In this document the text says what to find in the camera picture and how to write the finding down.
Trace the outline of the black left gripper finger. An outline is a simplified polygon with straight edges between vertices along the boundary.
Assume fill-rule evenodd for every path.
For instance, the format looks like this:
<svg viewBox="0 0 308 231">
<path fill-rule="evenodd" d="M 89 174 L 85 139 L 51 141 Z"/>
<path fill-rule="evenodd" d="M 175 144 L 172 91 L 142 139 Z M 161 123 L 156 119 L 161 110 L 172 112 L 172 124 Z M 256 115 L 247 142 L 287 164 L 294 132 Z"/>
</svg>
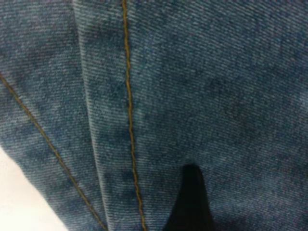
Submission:
<svg viewBox="0 0 308 231">
<path fill-rule="evenodd" d="M 178 197 L 163 230 L 213 231 L 214 229 L 202 172 L 195 164 L 185 165 L 182 168 Z"/>
</svg>

